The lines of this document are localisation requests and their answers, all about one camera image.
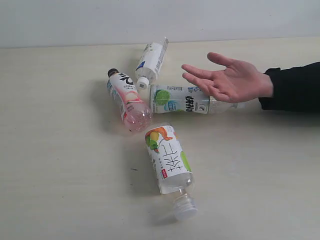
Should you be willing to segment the person's open hand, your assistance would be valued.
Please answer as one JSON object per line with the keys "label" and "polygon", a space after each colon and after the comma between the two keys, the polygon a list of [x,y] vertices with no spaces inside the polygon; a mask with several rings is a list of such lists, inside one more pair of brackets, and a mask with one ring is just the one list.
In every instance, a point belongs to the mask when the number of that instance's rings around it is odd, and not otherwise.
{"label": "person's open hand", "polygon": [[273,96],[271,78],[253,64],[214,52],[209,52],[207,58],[225,69],[209,71],[188,64],[181,66],[185,71],[182,77],[206,95],[226,103],[243,103]]}

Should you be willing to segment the black sleeved forearm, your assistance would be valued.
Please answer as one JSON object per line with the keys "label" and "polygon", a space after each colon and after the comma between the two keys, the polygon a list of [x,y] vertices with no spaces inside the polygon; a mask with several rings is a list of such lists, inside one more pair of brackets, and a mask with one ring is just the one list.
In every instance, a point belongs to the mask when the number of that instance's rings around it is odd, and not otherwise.
{"label": "black sleeved forearm", "polygon": [[320,63],[289,69],[269,68],[266,75],[273,84],[272,97],[260,97],[266,111],[320,112]]}

